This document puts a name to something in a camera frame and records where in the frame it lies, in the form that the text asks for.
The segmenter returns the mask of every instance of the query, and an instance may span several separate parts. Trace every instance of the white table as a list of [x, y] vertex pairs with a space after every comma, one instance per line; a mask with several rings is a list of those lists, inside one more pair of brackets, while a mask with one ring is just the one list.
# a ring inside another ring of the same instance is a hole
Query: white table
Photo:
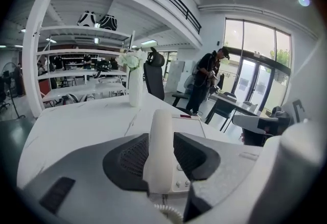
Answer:
[[[149, 93], [144, 93], [139, 108], [131, 107], [125, 95], [43, 110], [24, 145], [17, 186], [23, 188], [74, 150], [123, 136], [149, 133], [157, 109], [182, 113]], [[202, 123], [202, 127], [206, 138], [233, 142], [211, 126]], [[194, 129], [185, 127], [183, 132], [194, 134]]]
[[126, 88], [121, 83], [95, 83], [88, 82], [87, 84], [70, 86], [53, 89], [42, 98], [43, 102], [53, 101], [72, 93], [77, 96], [93, 93], [104, 93], [112, 91], [125, 91]]

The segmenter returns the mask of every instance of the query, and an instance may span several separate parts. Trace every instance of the fluorescent light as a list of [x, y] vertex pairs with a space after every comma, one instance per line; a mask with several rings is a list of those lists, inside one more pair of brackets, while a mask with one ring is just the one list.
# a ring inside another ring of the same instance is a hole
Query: fluorescent light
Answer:
[[310, 0], [298, 0], [298, 2], [302, 6], [309, 6], [309, 4], [310, 4]]
[[50, 41], [50, 42], [52, 42], [52, 43], [57, 43], [55, 40], [52, 40], [52, 39], [50, 39], [50, 38], [47, 38], [46, 39], [48, 42]]
[[142, 45], [145, 45], [145, 44], [154, 43], [154, 42], [157, 42], [157, 41], [155, 41], [155, 40], [150, 40], [150, 41], [143, 42], [143, 43], [141, 43], [141, 44], [142, 44]]

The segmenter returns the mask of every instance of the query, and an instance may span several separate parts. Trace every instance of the black cap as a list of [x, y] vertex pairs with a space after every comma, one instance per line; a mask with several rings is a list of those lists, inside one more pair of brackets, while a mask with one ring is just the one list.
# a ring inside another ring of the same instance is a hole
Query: black cap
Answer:
[[223, 52], [224, 56], [229, 60], [229, 52], [227, 48], [222, 47], [220, 50]]

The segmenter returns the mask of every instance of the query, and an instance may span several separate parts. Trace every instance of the spotlight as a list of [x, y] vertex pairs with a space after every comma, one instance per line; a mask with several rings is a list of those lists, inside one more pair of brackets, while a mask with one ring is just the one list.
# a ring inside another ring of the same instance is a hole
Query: spotlight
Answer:
[[310, 4], [310, 0], [298, 0], [298, 2], [302, 6], [308, 6]]

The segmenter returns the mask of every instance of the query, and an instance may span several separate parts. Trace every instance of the vase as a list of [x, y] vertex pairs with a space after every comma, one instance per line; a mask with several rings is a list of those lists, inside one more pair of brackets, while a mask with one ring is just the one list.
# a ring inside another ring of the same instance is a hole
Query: vase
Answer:
[[143, 68], [139, 67], [129, 74], [128, 97], [129, 103], [133, 107], [139, 107], [142, 104], [143, 93]]

